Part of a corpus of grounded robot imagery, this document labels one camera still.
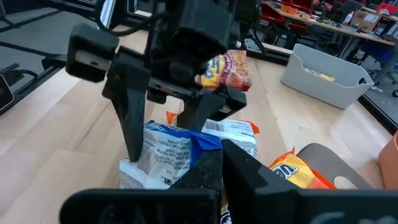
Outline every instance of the white snack bag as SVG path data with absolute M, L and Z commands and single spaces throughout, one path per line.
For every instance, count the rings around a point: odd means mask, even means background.
M 161 130 L 165 127 L 177 132 L 189 132 L 155 122 L 146 124 L 140 159 L 130 162 L 128 156 L 125 156 L 119 163 L 121 189 L 167 189 L 189 170 L 191 139 L 159 131 L 159 128 Z M 230 139 L 257 159 L 254 132 L 247 122 L 232 119 L 219 122 L 207 120 L 202 132 Z

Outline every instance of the gray plastic bin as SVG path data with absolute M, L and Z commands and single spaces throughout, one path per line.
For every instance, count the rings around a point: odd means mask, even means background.
M 333 76 L 335 82 L 311 74 L 304 67 Z M 363 67 L 346 62 L 302 44 L 296 44 L 290 56 L 282 83 L 345 109 L 374 84 Z

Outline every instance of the snack bag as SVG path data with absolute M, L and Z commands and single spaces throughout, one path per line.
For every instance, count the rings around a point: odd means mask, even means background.
M 176 125 L 177 115 L 176 113 L 167 111 L 167 124 Z M 201 131 L 217 136 L 220 139 L 229 139 L 245 150 L 250 156 L 257 159 L 256 138 L 254 134 L 259 133 L 259 128 L 252 122 L 233 119 L 212 121 L 208 119 Z
M 120 188 L 167 189 L 194 165 L 204 151 L 222 148 L 218 137 L 149 121 L 137 162 L 119 162 Z
M 303 189 L 336 189 L 329 180 L 295 156 L 294 149 L 277 158 L 269 168 Z
M 229 50 L 207 62 L 207 70 L 201 75 L 200 83 L 208 90 L 227 84 L 241 91 L 251 86 L 248 59 L 244 50 Z

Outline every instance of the cardboard box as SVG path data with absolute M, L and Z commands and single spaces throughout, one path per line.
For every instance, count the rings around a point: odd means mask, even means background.
M 363 32 L 372 32 L 380 19 L 381 15 L 356 11 L 350 25 L 361 28 Z

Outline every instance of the desk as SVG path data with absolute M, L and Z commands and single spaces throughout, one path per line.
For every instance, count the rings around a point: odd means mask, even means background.
M 340 53 L 340 58 L 342 58 L 342 59 L 346 59 L 348 54 L 356 48 L 356 46 L 359 43 L 359 38 L 367 39 L 367 40 L 371 40 L 371 41 L 376 41 L 376 42 L 387 44 L 387 45 L 391 45 L 391 46 L 395 45 L 395 43 L 393 43 L 391 41 L 388 41 L 388 40 L 383 40 L 382 38 L 380 38 L 380 37 L 378 37 L 378 36 L 376 36 L 374 34 L 357 33 L 357 32 L 355 32 L 356 31 L 355 28 L 352 28 L 352 27 L 349 27 L 349 26 L 345 26 L 343 24 L 341 25 L 341 28 L 337 28 L 337 27 L 334 27 L 334 26 L 331 26 L 331 25 L 328 25 L 328 24 L 317 22 L 314 19 L 303 19 L 300 16 L 291 15 L 289 13 L 282 12 L 280 9 L 274 7 L 274 5 L 271 4 L 271 2 L 266 2 L 266 4 L 269 7 L 271 7 L 275 12 L 277 12 L 281 16 L 285 16 L 286 18 L 302 21 L 302 22 L 305 22 L 307 24 L 316 25 L 316 26 L 319 26 L 319 27 L 322 27 L 322 28 L 325 28 L 325 29 L 328 29 L 328 30 L 332 30 L 332 31 L 335 31 L 335 32 L 339 32 L 341 34 L 345 34 L 345 35 L 351 36 L 351 38 L 348 41 L 346 47 Z
M 313 25 L 316 25 L 316 26 L 319 26 L 319 27 L 322 27 L 322 28 L 325 28 L 325 29 L 328 29 L 328 30 L 333 30 L 333 31 L 339 32 L 341 34 L 347 34 L 347 35 L 350 35 L 350 36 L 360 37 L 360 38 L 363 38 L 363 39 L 368 39 L 368 40 L 371 40 L 371 41 L 376 41 L 376 42 L 380 42 L 380 43 L 387 44 L 387 45 L 395 45 L 395 43 L 393 43 L 391 41 L 388 41 L 388 40 L 383 40 L 382 38 L 380 38 L 380 37 L 378 37 L 378 36 L 376 36 L 374 34 L 357 33 L 357 32 L 355 32 L 354 28 L 346 27 L 344 25 L 342 25 L 341 28 L 337 28 L 337 27 L 334 27 L 334 26 L 331 26 L 331 25 L 328 25 L 328 24 L 317 22 L 314 19 L 303 19 L 300 16 L 291 15 L 289 13 L 282 12 L 280 9 L 274 7 L 271 4 L 271 2 L 266 2 L 266 4 L 269 7 L 271 7 L 273 10 L 275 10 L 275 12 L 278 12 L 278 14 L 280 14 L 281 16 L 285 16 L 285 17 L 288 17 L 288 18 L 291 18 L 291 19 L 302 21 L 302 22 L 305 22 L 307 24 L 313 24 Z
M 370 13 L 374 13 L 374 14 L 378 14 L 376 12 L 376 10 L 374 9 L 370 9 L 368 7 L 363 7 L 361 10 L 366 11 L 366 12 L 370 12 Z M 388 19 L 390 21 L 394 21 L 394 22 L 398 22 L 398 17 L 396 16 L 392 16 L 392 15 L 385 15 L 385 14 L 381 14 L 381 16 L 385 19 Z
M 139 31 L 121 44 L 142 52 L 146 38 Z M 382 188 L 376 159 L 391 135 L 358 102 L 343 111 L 283 85 L 284 66 L 252 58 L 248 66 L 248 106 L 232 118 L 259 126 L 263 164 L 317 142 Z M 76 191 L 118 187 L 125 145 L 102 89 L 61 70 L 0 116 L 0 223 L 57 223 L 61 204 Z M 171 97 L 165 105 L 147 102 L 145 120 L 163 123 L 167 110 L 182 108 Z

